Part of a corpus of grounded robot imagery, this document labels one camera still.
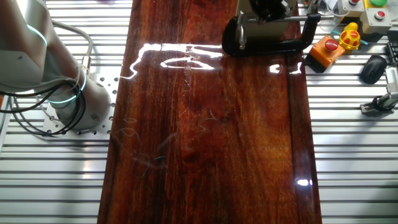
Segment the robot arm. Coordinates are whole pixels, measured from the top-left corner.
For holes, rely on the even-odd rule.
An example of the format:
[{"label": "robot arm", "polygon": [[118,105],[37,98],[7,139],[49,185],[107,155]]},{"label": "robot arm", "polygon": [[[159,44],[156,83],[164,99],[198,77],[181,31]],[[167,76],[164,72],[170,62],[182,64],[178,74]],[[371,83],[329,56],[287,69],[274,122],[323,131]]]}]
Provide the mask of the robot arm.
[{"label": "robot arm", "polygon": [[[77,109],[83,109],[84,116],[75,129],[100,124],[108,115],[108,92],[86,75],[59,39],[43,0],[1,0],[0,15],[0,90],[15,93],[33,89],[38,93],[65,80],[73,81],[79,88],[77,93],[65,85],[43,96],[65,125],[76,119],[72,115]],[[81,95],[86,101],[84,108],[75,101]]]}]

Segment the glossy varnished wood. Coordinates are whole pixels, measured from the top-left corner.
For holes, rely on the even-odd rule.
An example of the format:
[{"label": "glossy varnished wood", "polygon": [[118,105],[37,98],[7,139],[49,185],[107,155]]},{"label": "glossy varnished wood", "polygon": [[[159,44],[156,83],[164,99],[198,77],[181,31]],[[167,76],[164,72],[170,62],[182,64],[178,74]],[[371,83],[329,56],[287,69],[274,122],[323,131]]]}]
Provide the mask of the glossy varnished wood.
[{"label": "glossy varnished wood", "polygon": [[224,55],[236,4],[133,1],[98,223],[321,223],[302,56]]}]

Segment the black clamp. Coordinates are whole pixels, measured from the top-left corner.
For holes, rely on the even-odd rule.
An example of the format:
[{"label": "black clamp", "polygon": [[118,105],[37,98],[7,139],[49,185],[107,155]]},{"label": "black clamp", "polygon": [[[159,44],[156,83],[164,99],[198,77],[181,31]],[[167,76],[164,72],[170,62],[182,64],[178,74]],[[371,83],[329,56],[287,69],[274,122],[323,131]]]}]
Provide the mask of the black clamp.
[{"label": "black clamp", "polygon": [[239,42],[236,41],[238,17],[233,17],[224,30],[223,50],[232,57],[300,53],[311,45],[319,21],[321,21],[320,14],[307,15],[303,33],[299,39],[281,40],[279,42],[268,40],[249,41],[244,49],[240,49]]}]

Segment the emergency stop button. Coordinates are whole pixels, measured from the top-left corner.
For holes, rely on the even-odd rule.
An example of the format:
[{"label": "emergency stop button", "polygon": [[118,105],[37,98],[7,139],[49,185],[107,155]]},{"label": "emergency stop button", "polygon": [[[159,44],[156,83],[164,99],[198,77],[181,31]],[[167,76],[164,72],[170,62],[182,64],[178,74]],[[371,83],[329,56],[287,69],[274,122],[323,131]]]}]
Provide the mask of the emergency stop button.
[{"label": "emergency stop button", "polygon": [[333,39],[329,39],[325,42],[325,48],[327,51],[330,51],[330,52],[337,50],[338,42]]},{"label": "emergency stop button", "polygon": [[359,2],[359,0],[349,0],[348,1],[351,5],[356,6]]},{"label": "emergency stop button", "polygon": [[386,16],[386,13],[384,13],[383,11],[378,11],[375,15],[374,15],[374,17],[377,19],[377,20],[383,20],[384,18],[385,18],[385,16]]}]

